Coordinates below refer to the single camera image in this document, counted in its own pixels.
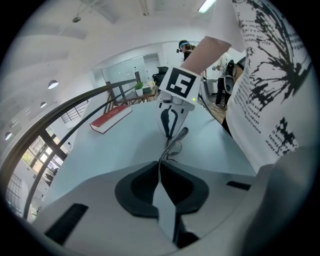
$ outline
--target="book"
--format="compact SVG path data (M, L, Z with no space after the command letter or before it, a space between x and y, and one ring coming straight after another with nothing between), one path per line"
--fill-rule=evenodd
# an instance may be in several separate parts
M128 105L117 106L94 120L90 126L95 131L104 134L131 111L132 109Z

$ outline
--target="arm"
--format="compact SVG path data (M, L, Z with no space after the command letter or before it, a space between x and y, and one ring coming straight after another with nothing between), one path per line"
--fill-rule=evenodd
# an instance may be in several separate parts
M181 67L200 75L202 71L215 63L227 52L230 46L227 42L206 36L196 46Z

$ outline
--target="white t-shirt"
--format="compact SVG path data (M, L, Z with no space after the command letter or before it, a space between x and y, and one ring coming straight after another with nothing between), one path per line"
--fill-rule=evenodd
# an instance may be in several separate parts
M319 144L316 72L302 40L267 0L216 0L207 36L246 50L226 121L258 172L297 147Z
M224 78L226 75L226 69L231 57L229 53L225 52L220 59L217 61L217 65L220 66L219 78Z

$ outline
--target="vr headset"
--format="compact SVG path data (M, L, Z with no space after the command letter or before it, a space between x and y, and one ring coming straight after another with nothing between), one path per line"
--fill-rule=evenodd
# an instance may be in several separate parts
M176 53L181 53L182 52L182 46L185 46L185 45L190 45L190 43L187 41L187 40L182 40L179 42L179 48L176 49Z

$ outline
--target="glass wall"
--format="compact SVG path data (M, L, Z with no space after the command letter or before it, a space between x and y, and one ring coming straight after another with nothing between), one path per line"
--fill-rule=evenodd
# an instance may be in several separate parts
M115 65L112 65L108 68L102 69L102 74L105 82L110 82L113 84L113 83L124 81L124 80L135 79L136 78L135 71L137 70L139 71L141 82L143 82L144 84L147 84L147 82L152 79L151 76L153 75L154 71L147 70L144 57L145 56L137 56L135 58L128 59L120 63L117 63ZM136 82L123 85L122 86L123 91L129 90L135 85L136 85ZM115 96L118 96L120 94L120 89L115 88L113 92Z

